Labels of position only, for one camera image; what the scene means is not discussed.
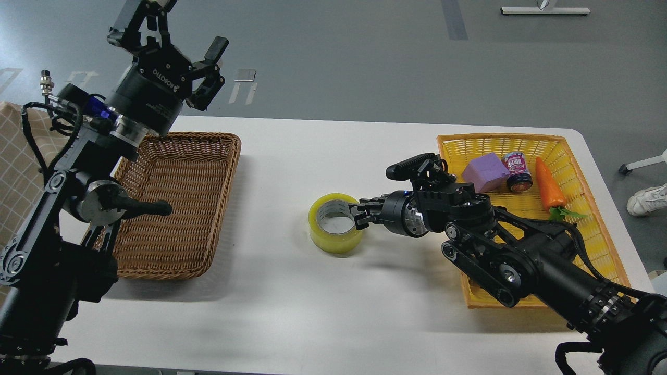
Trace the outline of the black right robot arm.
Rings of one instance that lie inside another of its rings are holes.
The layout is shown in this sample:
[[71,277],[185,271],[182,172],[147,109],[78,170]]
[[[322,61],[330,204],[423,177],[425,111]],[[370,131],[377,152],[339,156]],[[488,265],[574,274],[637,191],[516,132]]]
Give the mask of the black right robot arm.
[[386,169],[398,190],[348,205],[355,228],[381,224],[420,238],[444,233],[443,256],[507,308],[535,296],[586,335],[564,342],[555,363],[573,374],[570,352],[599,355],[605,374],[665,374],[665,296],[612,282],[592,265],[574,223],[522,218],[493,206],[471,183],[458,183],[448,164],[425,153]]

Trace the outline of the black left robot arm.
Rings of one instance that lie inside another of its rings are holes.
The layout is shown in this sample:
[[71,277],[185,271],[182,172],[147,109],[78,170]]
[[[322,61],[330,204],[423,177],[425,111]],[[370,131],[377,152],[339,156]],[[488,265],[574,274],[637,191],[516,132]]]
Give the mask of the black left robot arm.
[[79,302],[99,302],[117,282],[113,249],[124,219],[168,216],[166,201],[127,195],[110,173],[136,160],[147,135],[167,135],[182,107],[204,111],[225,83],[219,61],[229,45],[212,41],[192,62],[171,42],[174,1],[127,1],[107,36],[133,61],[108,97],[67,84],[53,95],[41,72],[43,102],[21,108],[24,137],[40,165],[41,196],[2,250],[2,374],[94,374],[78,358],[50,366],[67,340],[59,333]]

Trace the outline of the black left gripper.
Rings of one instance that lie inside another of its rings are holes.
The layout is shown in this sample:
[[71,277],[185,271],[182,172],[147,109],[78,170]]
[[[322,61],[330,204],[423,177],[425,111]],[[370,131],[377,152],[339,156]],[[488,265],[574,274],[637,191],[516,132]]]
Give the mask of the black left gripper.
[[[229,40],[216,36],[203,60],[191,64],[172,44],[168,31],[167,15],[176,3],[126,1],[107,36],[107,42],[130,53],[133,62],[106,105],[161,136],[173,126],[185,101],[205,111],[226,83],[219,62]],[[202,82],[192,90],[198,79]]]

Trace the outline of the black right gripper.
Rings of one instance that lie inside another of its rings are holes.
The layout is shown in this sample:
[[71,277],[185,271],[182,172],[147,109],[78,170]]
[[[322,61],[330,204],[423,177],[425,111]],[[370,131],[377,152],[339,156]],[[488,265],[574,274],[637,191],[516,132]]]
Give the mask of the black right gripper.
[[381,223],[391,233],[417,238],[405,220],[407,205],[412,197],[411,191],[398,190],[380,197],[360,198],[359,204],[348,204],[348,209],[357,230]]

